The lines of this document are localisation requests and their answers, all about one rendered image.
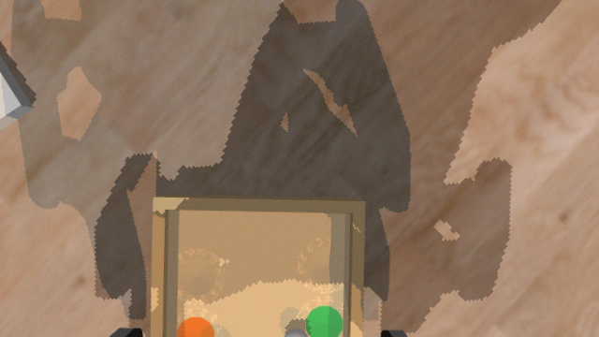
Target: black object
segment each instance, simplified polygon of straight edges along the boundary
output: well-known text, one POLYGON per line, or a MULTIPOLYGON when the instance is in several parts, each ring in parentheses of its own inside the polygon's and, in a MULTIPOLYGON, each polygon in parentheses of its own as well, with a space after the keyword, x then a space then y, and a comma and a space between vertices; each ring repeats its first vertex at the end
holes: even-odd
POLYGON ((118 328, 110 337, 143 337, 141 329, 118 328))
POLYGON ((381 337, 408 337, 403 330, 383 330, 381 337))

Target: wooden floor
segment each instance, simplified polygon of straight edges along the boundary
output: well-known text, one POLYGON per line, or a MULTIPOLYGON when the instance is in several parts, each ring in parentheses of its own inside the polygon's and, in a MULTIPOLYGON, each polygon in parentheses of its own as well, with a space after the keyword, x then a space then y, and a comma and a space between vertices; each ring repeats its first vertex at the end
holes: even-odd
MULTIPOLYGON (((599 336, 599 3, 360 2, 411 135, 410 209, 381 211, 391 253, 382 329, 599 336), (511 166, 511 201, 495 287, 482 300, 437 296, 445 274, 402 275, 426 264, 405 226, 441 242, 434 226, 457 193, 443 186, 496 157, 511 166), (406 277, 434 296, 400 302, 406 277), (424 314, 409 317, 409 305, 424 314)), ((301 22, 334 18, 336 1, 285 3, 301 22)), ((109 299, 96 281, 95 221, 132 154, 154 153, 169 178, 221 160, 279 5, 0 0, 0 41, 37 93, 34 110, 0 131, 0 336, 146 331, 147 319, 128 319, 130 294, 109 299)), ((128 192, 147 262, 152 168, 128 192)))

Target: green circle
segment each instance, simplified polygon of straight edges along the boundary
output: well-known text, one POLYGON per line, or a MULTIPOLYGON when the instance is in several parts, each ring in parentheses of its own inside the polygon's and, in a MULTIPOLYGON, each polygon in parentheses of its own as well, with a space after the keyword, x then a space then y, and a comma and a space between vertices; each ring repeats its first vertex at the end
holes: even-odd
POLYGON ((339 337, 342 330, 341 314, 328 305, 316 307, 306 318, 306 332, 310 337, 339 337))

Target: orange ball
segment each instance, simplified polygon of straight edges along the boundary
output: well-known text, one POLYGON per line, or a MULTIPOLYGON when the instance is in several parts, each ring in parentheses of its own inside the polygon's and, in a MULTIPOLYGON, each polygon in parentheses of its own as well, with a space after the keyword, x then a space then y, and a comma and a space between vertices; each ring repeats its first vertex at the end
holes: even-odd
POLYGON ((190 317, 177 329, 177 337, 214 337, 214 328, 204 318, 190 317))

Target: green ball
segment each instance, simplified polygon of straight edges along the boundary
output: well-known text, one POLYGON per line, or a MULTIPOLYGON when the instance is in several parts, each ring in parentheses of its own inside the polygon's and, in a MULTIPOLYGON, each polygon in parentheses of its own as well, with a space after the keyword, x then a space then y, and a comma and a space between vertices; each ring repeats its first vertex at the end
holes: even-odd
POLYGON ((316 307, 306 318, 306 332, 310 337, 339 337, 342 330, 341 314, 328 305, 316 307))

